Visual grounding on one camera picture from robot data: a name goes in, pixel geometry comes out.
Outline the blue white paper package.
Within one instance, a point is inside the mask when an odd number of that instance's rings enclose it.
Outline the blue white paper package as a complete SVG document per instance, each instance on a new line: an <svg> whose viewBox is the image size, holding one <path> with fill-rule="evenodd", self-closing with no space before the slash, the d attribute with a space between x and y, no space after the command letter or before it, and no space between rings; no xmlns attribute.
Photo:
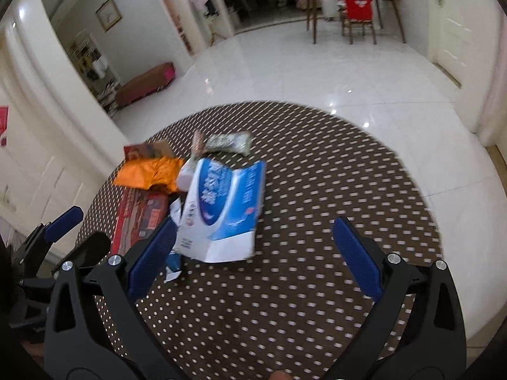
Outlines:
<svg viewBox="0 0 507 380"><path fill-rule="evenodd" d="M199 160L186 195L175 251L203 263L252 257L265 184L264 161L232 169L209 158Z"/></svg>

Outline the red flat snack box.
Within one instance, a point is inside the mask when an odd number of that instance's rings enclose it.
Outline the red flat snack box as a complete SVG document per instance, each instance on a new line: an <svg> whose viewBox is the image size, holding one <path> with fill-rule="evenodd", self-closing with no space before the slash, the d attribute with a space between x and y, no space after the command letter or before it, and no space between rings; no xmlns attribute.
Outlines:
<svg viewBox="0 0 507 380"><path fill-rule="evenodd" d="M117 213L111 253L124 256L157 229L169 210L169 196L159 191L125 188Z"/></svg>

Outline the orange foil wrapper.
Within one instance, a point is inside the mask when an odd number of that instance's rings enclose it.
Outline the orange foil wrapper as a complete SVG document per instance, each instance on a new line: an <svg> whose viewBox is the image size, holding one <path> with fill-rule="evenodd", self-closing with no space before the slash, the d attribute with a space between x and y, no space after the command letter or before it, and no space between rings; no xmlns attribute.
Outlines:
<svg viewBox="0 0 507 380"><path fill-rule="evenodd" d="M139 158L124 163L116 174L113 184L139 190L162 190L176 192L176 180L185 161L181 158Z"/></svg>

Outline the cluttered shelf unit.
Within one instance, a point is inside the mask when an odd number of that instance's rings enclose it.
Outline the cluttered shelf unit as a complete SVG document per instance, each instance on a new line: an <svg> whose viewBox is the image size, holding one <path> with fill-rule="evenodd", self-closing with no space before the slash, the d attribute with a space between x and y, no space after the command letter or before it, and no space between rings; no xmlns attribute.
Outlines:
<svg viewBox="0 0 507 380"><path fill-rule="evenodd" d="M70 41L67 53L90 93L112 117L119 110L116 94L121 84L93 35L87 31L78 33Z"/></svg>

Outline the silver green snack wrapper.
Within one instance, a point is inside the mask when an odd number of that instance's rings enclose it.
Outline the silver green snack wrapper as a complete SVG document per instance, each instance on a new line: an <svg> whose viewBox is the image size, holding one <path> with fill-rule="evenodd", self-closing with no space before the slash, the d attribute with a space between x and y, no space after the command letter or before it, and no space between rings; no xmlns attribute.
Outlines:
<svg viewBox="0 0 507 380"><path fill-rule="evenodd" d="M209 153L229 153L248 156L252 144L252 135L247 132L230 134L213 134L204 138L200 130L196 130L192 137L191 156L200 158Z"/></svg>

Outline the white door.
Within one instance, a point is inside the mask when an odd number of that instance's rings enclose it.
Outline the white door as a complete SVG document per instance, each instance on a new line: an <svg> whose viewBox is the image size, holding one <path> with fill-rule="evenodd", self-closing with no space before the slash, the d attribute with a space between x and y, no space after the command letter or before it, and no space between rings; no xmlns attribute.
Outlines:
<svg viewBox="0 0 507 380"><path fill-rule="evenodd" d="M435 61L457 87L467 76L472 38L494 0L431 0L436 30Z"/></svg>

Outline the wooden dining table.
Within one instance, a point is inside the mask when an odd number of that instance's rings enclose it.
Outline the wooden dining table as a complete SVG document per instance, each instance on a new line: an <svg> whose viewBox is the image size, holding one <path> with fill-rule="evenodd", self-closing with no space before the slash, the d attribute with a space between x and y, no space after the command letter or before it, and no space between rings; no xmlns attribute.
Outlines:
<svg viewBox="0 0 507 380"><path fill-rule="evenodd" d="M324 0L308 0L307 6L307 29L312 29L313 44L317 42L317 3ZM380 11L380 2L388 2L391 4L395 19L398 24L398 28L401 34L401 41L403 44L407 43L405 30L401 22L401 14L398 10L396 2L398 0L340 0L343 5L338 10L341 32L344 35L345 30L348 30L349 43L353 44L353 27L359 25L362 28L362 32L369 26L373 38L373 42L376 45L376 31L374 25L374 10L372 6L375 6L376 18L378 19L381 29L383 29L382 14Z"/></svg>

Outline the chair with red cover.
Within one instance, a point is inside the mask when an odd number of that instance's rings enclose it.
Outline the chair with red cover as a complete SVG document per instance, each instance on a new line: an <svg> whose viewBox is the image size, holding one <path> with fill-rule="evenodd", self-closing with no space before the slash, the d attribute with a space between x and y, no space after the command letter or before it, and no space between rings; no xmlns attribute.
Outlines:
<svg viewBox="0 0 507 380"><path fill-rule="evenodd" d="M349 43L353 44L353 31L354 25L360 25L362 29L362 36L365 35L365 29L370 27L373 42L376 45L376 33L373 22L373 0L343 0L344 11L342 12L342 32L348 29Z"/></svg>

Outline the framed wall picture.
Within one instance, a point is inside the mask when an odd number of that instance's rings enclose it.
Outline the framed wall picture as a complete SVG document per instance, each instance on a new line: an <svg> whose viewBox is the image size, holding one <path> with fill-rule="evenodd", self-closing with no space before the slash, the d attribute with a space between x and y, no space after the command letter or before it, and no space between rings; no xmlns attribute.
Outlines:
<svg viewBox="0 0 507 380"><path fill-rule="evenodd" d="M114 0L106 0L106 2L103 2L95 14L105 32L114 27L122 19L122 15Z"/></svg>

